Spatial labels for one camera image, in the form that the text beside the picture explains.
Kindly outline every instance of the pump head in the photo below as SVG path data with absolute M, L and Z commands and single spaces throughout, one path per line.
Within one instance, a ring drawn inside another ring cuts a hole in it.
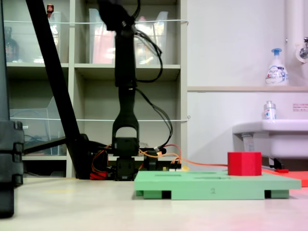
M 271 50 L 271 52 L 273 52 L 275 56 L 276 55 L 279 56 L 279 53 L 282 52 L 282 50 L 280 48 L 275 48 L 275 49 Z

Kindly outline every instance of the faucet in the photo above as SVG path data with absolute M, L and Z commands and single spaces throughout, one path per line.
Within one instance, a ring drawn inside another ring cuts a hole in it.
M 302 59 L 307 59 L 308 58 L 308 37 L 304 37 L 304 43 L 305 43 L 306 47 L 300 49 L 299 56 Z

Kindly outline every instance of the connector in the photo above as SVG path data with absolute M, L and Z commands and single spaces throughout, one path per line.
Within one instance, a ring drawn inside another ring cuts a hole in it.
M 182 164 L 176 161 L 174 164 L 170 164 L 169 171 L 179 171 L 182 168 Z

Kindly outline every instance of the green foam board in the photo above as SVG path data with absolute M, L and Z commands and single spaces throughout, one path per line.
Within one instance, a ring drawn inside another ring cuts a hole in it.
M 289 189 L 300 189 L 301 181 L 263 173 L 262 176 L 229 176 L 227 171 L 140 171 L 134 181 L 136 196 L 172 200 L 239 200 L 289 198 Z

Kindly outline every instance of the plastic bin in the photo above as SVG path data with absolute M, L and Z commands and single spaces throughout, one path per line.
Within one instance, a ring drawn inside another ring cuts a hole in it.
M 23 123 L 25 132 L 25 147 L 40 142 L 52 141 L 64 136 L 64 131 L 54 98 L 47 108 L 41 109 L 11 109 L 11 120 Z M 66 155 L 66 145 L 59 145 L 33 153 L 33 155 Z
M 50 27 L 62 63 L 68 62 L 69 25 L 61 12 L 54 12 Z M 32 23 L 4 23 L 7 62 L 44 63 Z
M 90 63 L 113 64 L 115 62 L 115 32 L 107 31 L 96 9 L 89 9 L 90 23 Z M 158 20 L 167 20 L 168 12 L 160 12 Z M 165 63 L 167 22 L 137 23 L 136 28 L 146 33 L 162 50 L 162 61 Z M 135 37 L 135 57 L 137 64 L 159 64 L 158 57 L 151 53 L 146 45 Z

